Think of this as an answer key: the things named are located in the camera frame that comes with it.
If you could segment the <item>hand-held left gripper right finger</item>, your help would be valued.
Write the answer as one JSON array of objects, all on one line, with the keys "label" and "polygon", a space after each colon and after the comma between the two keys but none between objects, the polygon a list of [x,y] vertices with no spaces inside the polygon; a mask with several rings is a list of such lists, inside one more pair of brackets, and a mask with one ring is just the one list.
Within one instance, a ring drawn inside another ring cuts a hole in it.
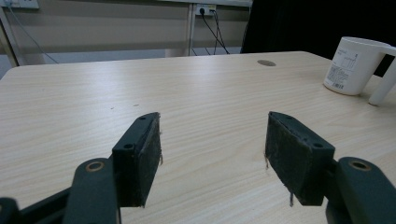
[{"label": "hand-held left gripper right finger", "polygon": [[335,147],[296,118],[268,114],[264,155],[278,178],[301,205],[322,205],[324,171]]}]

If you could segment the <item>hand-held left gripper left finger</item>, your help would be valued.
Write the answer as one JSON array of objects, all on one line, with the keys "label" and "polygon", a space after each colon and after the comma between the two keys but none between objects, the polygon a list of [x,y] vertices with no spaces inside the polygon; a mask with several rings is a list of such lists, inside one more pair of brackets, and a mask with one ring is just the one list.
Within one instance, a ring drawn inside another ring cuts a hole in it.
[{"label": "hand-held left gripper left finger", "polygon": [[137,118],[112,148],[120,207],[145,206],[162,162],[160,114]]}]

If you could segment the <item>white cup with handle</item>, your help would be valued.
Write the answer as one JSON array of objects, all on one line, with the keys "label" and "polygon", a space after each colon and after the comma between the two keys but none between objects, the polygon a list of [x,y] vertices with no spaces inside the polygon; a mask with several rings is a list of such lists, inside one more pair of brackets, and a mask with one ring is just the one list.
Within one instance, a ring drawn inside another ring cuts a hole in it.
[{"label": "white cup with handle", "polygon": [[395,59],[382,76],[368,103],[379,105],[396,85],[396,47],[365,38],[343,36],[333,55],[323,84],[331,91],[358,95],[367,85],[385,55]]}]

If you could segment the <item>black curtain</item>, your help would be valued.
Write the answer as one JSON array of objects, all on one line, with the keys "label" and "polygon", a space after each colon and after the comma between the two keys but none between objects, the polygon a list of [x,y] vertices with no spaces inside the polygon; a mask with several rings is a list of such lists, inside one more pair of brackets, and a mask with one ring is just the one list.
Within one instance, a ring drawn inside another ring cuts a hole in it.
[{"label": "black curtain", "polygon": [[396,0],[253,0],[241,51],[306,51],[330,60],[343,36],[396,47]]}]

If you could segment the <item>white wall power socket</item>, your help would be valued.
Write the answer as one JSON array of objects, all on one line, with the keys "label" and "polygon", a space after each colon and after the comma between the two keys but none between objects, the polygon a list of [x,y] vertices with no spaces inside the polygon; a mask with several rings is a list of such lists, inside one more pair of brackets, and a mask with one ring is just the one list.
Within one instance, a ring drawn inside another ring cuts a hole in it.
[{"label": "white wall power socket", "polygon": [[217,9],[216,5],[209,4],[196,4],[195,5],[195,14],[197,16],[213,16]]}]

